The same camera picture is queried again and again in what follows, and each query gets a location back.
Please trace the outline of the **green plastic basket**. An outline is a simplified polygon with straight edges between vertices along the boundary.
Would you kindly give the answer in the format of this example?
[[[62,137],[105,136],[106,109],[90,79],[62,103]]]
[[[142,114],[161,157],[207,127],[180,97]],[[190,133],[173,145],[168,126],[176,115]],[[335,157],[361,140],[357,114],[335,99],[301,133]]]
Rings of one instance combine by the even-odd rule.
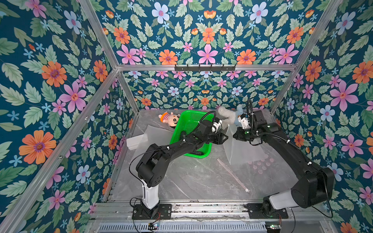
[[[191,133],[198,125],[200,120],[206,115],[206,112],[187,110],[181,113],[179,121],[175,127],[174,133],[172,135],[170,144],[173,144],[180,140],[181,133],[185,132],[186,134]],[[200,149],[193,153],[186,153],[184,156],[193,157],[193,158],[206,158],[210,155],[212,149],[212,143],[204,144]]]

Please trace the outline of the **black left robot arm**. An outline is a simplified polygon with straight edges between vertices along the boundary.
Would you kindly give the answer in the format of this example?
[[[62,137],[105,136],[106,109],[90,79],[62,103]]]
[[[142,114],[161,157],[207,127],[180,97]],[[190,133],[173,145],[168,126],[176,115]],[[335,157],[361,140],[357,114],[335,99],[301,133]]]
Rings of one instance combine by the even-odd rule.
[[[183,131],[180,140],[165,146],[152,144],[136,166],[138,177],[143,185],[142,207],[155,211],[159,206],[158,185],[162,182],[170,162],[185,154],[204,157],[209,154],[203,146],[221,145],[228,136],[222,132],[222,121],[200,120],[197,127],[190,133]]]

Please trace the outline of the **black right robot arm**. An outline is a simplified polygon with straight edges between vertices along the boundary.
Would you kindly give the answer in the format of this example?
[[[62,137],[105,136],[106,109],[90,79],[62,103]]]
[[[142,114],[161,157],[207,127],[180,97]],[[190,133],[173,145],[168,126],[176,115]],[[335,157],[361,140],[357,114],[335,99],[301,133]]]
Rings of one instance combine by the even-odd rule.
[[[329,168],[322,168],[312,162],[301,149],[287,137],[283,129],[276,123],[269,123],[262,111],[255,111],[238,116],[241,124],[233,137],[239,141],[247,141],[254,145],[269,144],[290,166],[297,183],[288,191],[273,194],[263,199],[262,209],[266,214],[275,211],[302,207],[309,208],[322,202],[330,202],[334,186],[334,173]]]

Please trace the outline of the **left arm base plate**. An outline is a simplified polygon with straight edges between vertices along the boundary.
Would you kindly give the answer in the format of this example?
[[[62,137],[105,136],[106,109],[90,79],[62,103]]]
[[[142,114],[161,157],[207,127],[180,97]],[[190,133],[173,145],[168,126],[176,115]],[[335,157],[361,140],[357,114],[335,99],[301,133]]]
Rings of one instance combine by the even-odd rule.
[[[171,204],[157,204],[153,209],[148,209],[143,204],[136,204],[133,208],[132,220],[170,220],[171,215]]]

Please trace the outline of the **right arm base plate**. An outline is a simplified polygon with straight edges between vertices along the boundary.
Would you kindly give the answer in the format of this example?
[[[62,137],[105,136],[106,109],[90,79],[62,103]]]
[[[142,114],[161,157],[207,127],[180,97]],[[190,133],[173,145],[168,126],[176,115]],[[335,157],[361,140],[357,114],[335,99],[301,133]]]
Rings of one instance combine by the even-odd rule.
[[[286,209],[276,210],[268,203],[248,203],[245,208],[251,219],[288,219]]]

